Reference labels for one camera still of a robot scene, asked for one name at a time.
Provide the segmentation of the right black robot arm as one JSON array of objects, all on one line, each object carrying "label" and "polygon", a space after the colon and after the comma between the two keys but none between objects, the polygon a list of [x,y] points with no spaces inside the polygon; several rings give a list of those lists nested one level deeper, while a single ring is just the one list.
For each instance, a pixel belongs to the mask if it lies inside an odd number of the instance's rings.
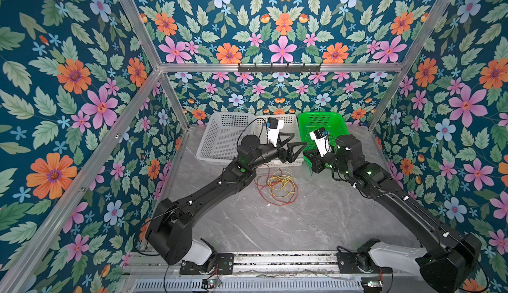
[{"label": "right black robot arm", "polygon": [[420,248],[390,245],[377,239],[357,249],[357,266],[362,272],[391,268],[420,276],[437,292],[456,292],[478,268],[481,243],[463,236],[435,218],[426,208],[402,191],[393,176],[377,163],[368,162],[362,145],[346,134],[330,142],[328,132],[309,133],[316,148],[304,151],[311,170],[329,170],[336,181],[349,183],[361,196],[374,200],[396,217],[420,242]]}]

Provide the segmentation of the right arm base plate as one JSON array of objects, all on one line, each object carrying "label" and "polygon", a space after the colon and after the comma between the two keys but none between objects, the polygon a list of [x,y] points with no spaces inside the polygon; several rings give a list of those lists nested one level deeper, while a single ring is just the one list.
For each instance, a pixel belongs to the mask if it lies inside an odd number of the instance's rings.
[{"label": "right arm base plate", "polygon": [[356,253],[338,252],[336,253],[337,266],[341,274],[388,274],[392,273],[392,268],[378,267],[372,261],[364,262],[363,258],[358,259]]}]

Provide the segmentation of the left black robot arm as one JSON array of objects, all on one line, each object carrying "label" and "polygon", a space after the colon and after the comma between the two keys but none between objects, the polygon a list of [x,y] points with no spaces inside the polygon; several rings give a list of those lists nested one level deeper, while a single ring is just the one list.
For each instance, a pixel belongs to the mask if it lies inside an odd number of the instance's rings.
[{"label": "left black robot arm", "polygon": [[168,265],[182,260],[210,269],[216,250],[205,241],[193,240],[193,226],[223,200],[245,189],[256,177],[256,169],[279,159],[293,163],[308,146],[291,142],[294,134],[282,133],[285,140],[262,144],[258,136],[245,136],[237,147],[238,155],[211,183],[175,202],[164,199],[148,222],[145,240]]}]

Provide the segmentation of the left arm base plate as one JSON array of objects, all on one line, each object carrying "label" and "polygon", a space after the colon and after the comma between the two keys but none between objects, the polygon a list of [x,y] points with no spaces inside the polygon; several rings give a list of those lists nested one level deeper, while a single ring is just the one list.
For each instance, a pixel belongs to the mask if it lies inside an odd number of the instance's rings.
[{"label": "left arm base plate", "polygon": [[180,275],[231,275],[234,269],[235,255],[233,253],[213,253],[203,264],[183,260],[179,270]]}]

